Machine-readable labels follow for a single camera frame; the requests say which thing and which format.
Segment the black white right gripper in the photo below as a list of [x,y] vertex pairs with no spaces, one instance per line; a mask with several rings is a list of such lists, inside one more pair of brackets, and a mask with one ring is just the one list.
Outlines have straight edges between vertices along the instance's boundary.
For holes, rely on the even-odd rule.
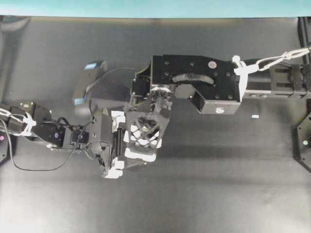
[[231,61],[199,55],[152,56],[149,65],[132,80],[132,98],[125,109],[126,130],[132,123],[145,123],[145,147],[160,148],[171,110],[166,105],[157,106],[156,101],[171,96],[189,99],[201,114],[235,114],[242,102],[236,67]]

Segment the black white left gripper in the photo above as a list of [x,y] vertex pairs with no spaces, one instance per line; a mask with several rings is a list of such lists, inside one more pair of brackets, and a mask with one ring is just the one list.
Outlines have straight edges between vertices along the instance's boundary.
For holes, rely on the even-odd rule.
[[103,109],[92,116],[88,148],[95,156],[101,176],[105,179],[118,179],[123,175],[123,170],[156,160],[157,149],[148,148],[126,148],[125,162],[120,160],[125,129],[126,117],[123,111]]

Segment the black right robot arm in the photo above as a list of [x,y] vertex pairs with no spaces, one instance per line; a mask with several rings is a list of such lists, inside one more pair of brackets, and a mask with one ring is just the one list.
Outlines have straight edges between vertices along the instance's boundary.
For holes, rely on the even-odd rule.
[[127,150],[153,153],[162,144],[173,98],[207,115],[235,114],[245,99],[311,96],[309,65],[270,60],[230,61],[199,55],[155,55],[131,83],[124,113]]

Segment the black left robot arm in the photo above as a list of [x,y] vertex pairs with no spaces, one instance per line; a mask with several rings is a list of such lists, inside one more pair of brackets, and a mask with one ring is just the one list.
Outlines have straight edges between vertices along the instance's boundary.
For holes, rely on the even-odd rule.
[[72,125],[54,119],[49,109],[34,102],[19,107],[1,104],[0,134],[13,152],[12,136],[42,143],[50,150],[84,153],[95,160],[106,179],[118,179],[126,167],[155,161],[162,144],[162,128],[152,113],[120,108],[88,107],[90,119]]

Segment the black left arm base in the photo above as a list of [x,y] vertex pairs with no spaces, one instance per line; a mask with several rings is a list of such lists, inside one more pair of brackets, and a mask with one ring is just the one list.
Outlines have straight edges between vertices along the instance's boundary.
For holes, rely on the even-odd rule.
[[[12,143],[12,153],[13,156],[16,154],[16,145],[17,139],[15,136],[10,135],[11,143]],[[10,160],[10,149],[9,149],[9,142],[6,133],[0,133],[0,165],[5,164],[7,161]]]

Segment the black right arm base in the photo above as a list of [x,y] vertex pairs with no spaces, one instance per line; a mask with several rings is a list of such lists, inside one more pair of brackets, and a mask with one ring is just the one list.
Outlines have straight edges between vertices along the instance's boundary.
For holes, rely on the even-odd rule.
[[297,155],[294,159],[309,173],[311,172],[311,114],[309,113],[296,128]]

